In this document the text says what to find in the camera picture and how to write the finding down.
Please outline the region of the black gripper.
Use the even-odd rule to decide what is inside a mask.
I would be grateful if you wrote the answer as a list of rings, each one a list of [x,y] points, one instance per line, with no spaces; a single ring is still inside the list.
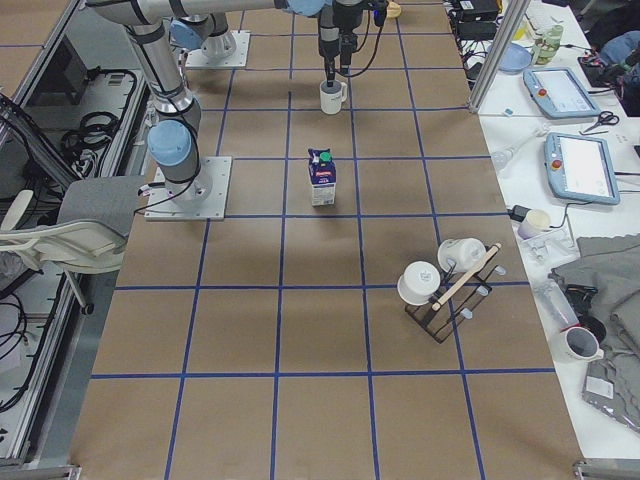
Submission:
[[[338,56],[339,73],[349,73],[352,56],[357,50],[355,29],[361,25],[362,10],[358,1],[329,1],[318,14],[318,50],[324,56],[326,91],[334,85],[334,58]]]

